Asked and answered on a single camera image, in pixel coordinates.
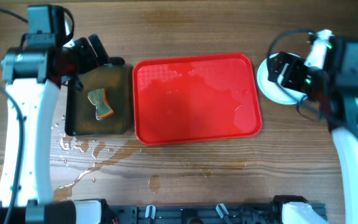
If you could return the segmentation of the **white plate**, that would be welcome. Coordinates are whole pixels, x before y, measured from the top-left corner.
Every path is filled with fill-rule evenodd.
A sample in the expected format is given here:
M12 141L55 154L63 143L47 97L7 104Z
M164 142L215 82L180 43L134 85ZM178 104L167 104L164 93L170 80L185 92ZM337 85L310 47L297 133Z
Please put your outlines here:
M261 92L271 101L281 105L295 105L300 100L305 100L306 95L302 92L285 88L285 90L295 98L291 99L283 91L281 91L274 82L268 81L267 59L259 66L257 71L257 84Z

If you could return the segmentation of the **green orange sponge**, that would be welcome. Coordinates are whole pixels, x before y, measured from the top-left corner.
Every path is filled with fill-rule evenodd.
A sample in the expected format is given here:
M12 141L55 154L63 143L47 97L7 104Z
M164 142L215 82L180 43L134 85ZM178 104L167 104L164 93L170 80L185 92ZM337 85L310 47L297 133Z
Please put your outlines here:
M104 88L90 91L88 93L88 99L96 108L97 120L109 118L114 114L114 110L108 102L107 91Z

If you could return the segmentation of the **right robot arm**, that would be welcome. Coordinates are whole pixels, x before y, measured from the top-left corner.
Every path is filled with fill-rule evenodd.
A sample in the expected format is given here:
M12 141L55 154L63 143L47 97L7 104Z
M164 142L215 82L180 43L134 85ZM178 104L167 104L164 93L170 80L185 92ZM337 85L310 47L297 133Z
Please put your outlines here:
M268 55L275 94L323 117L331 126L342 172L346 223L358 223L358 54L327 50L300 58Z

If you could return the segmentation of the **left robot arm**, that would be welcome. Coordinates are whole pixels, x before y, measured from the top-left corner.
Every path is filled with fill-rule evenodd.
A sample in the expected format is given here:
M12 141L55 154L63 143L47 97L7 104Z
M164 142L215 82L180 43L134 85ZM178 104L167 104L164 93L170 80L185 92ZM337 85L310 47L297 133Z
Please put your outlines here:
M103 199L55 203L50 181L51 125L66 77L76 77L108 61L97 35L71 48L48 37L9 49L1 62L8 125L0 180L0 223L112 223Z

